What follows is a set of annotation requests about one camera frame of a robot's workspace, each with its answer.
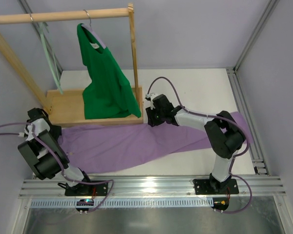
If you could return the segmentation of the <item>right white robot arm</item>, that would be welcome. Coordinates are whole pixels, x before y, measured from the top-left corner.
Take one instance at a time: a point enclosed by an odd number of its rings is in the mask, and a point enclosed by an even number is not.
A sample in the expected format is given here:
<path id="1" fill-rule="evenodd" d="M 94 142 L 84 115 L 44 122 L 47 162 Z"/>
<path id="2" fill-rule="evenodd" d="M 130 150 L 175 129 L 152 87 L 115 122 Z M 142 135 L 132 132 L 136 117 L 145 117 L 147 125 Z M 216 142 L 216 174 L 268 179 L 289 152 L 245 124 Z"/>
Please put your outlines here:
<path id="1" fill-rule="evenodd" d="M 249 142 L 244 129 L 231 114 L 221 111 L 215 116 L 208 116 L 186 110 L 182 105 L 174 107 L 164 94 L 147 94 L 145 99 L 150 102 L 150 107 L 146 108 L 150 126 L 167 123 L 205 131 L 216 154 L 214 168 L 209 175 L 209 187 L 215 193 L 225 191 L 232 178 L 234 159 L 242 145 Z"/>

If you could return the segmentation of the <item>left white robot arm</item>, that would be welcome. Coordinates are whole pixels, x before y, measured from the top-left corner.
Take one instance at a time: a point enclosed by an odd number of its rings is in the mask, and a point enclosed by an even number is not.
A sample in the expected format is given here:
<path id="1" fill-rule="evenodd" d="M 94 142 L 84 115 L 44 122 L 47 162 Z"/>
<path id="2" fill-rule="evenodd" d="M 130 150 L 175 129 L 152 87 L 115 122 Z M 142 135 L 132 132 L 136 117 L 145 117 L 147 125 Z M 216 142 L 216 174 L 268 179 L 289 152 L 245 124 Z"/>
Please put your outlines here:
<path id="1" fill-rule="evenodd" d="M 18 151 L 34 175 L 40 180 L 62 175 L 69 178 L 65 183 L 58 183 L 65 189 L 66 196 L 89 195 L 93 189 L 89 184 L 90 178 L 81 169 L 70 165 L 68 156 L 58 143 L 62 135 L 61 126 L 53 125 L 47 112 L 41 108 L 33 108 L 27 114 L 25 141 L 18 146 Z"/>

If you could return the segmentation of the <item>purple trousers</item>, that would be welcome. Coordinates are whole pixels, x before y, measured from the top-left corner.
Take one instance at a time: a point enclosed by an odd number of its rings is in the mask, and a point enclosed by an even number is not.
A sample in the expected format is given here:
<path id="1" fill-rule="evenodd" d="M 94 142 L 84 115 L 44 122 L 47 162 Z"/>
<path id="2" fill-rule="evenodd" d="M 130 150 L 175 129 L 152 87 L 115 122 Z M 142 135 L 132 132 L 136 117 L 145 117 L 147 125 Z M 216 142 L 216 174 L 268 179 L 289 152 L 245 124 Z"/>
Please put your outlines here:
<path id="1" fill-rule="evenodd" d="M 209 149 L 205 131 L 163 123 L 80 125 L 62 130 L 58 143 L 70 164 L 86 173 L 111 173 L 172 153 Z"/>

